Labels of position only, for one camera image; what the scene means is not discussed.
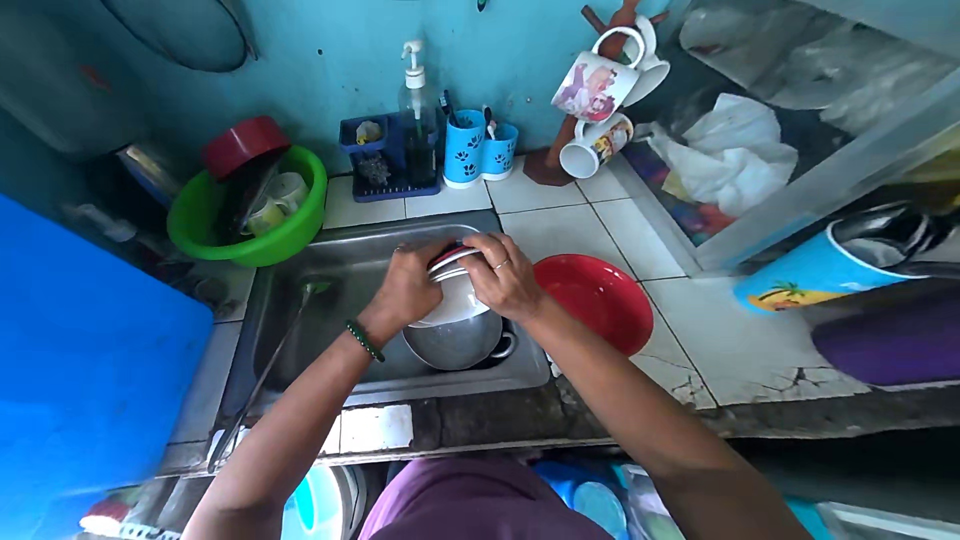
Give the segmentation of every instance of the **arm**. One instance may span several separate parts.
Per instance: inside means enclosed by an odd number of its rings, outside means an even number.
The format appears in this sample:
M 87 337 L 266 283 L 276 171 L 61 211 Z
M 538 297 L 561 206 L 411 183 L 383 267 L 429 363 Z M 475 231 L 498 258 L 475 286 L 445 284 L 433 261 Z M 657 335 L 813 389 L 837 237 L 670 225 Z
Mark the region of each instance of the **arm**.
M 809 538 L 756 469 L 543 292 L 509 236 L 476 234 L 464 243 L 483 252 L 460 259 L 477 298 L 517 321 L 557 362 L 621 448 L 650 474 L 686 538 Z M 504 260 L 510 262 L 492 269 Z
M 357 322 L 377 349 L 440 303 L 426 264 L 443 243 L 398 248 Z M 190 518 L 184 539 L 279 538 L 283 505 L 313 465 L 333 421 L 372 358 L 344 331 L 283 392 L 230 456 Z

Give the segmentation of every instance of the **soap dispenser bottle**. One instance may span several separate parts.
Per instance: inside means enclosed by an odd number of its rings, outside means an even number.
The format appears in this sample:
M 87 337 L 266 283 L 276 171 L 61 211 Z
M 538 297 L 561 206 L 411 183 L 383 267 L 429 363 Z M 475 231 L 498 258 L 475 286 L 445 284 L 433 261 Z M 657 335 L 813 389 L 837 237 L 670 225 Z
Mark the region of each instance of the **soap dispenser bottle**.
M 437 94 L 426 82 L 426 70 L 418 63 L 417 54 L 423 41 L 403 43 L 402 59 L 410 57 L 406 81 L 400 89 L 400 126 L 403 130 L 404 157 L 413 185 L 430 185 L 437 181 Z

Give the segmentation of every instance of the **hand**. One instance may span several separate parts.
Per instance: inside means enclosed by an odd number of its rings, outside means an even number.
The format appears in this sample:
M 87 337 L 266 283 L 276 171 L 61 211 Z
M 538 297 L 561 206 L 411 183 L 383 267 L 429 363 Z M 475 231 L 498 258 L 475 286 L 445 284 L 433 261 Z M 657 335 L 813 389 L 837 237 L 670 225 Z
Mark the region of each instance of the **hand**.
M 439 283 L 430 281 L 427 264 L 449 244 L 450 240 L 444 239 L 417 250 L 405 244 L 397 247 L 387 276 L 364 309 L 360 323 L 387 325 L 397 332 L 433 311 L 444 294 Z
M 471 234 L 464 245 L 483 254 L 460 258 L 477 299 L 520 324 L 533 320 L 549 298 L 534 280 L 534 265 L 504 233 Z

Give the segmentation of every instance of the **red plastic bowl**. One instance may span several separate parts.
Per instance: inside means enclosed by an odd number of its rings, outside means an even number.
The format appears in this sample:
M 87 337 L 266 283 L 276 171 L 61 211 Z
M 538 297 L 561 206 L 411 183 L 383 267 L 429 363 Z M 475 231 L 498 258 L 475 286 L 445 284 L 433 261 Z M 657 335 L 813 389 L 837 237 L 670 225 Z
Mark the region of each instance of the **red plastic bowl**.
M 248 118 L 206 144 L 201 151 L 210 176 L 223 181 L 247 161 L 290 149 L 290 139 L 270 116 Z
M 567 312 L 624 355 L 639 353 L 650 339 L 650 301 L 616 266 L 586 255 L 555 255 L 534 264 L 534 277 Z

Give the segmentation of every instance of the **cartoon print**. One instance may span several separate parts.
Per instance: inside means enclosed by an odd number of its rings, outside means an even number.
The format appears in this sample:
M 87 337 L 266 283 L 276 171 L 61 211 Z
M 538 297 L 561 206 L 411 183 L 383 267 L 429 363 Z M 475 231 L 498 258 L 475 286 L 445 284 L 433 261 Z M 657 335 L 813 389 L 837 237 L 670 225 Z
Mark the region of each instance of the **cartoon print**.
M 613 114 L 615 103 L 613 96 L 604 94 L 593 98 L 587 110 L 587 118 L 592 122 L 603 122 Z
M 588 69 L 586 62 L 574 65 L 551 104 L 569 114 L 599 122 L 610 117 L 615 109 L 616 99 L 606 90 L 616 82 L 617 72 L 607 66 L 589 73 Z
M 606 163 L 614 154 L 619 152 L 633 136 L 634 127 L 630 121 L 622 120 L 613 125 L 606 133 L 593 141 L 593 151 L 596 152 L 600 164 Z
M 573 68 L 573 82 L 569 86 L 565 86 L 564 90 L 560 93 L 559 99 L 562 101 L 571 100 L 574 96 L 577 95 L 577 92 L 580 91 L 580 88 L 584 87 L 584 70 L 587 69 L 587 63 L 581 62 L 578 63 Z

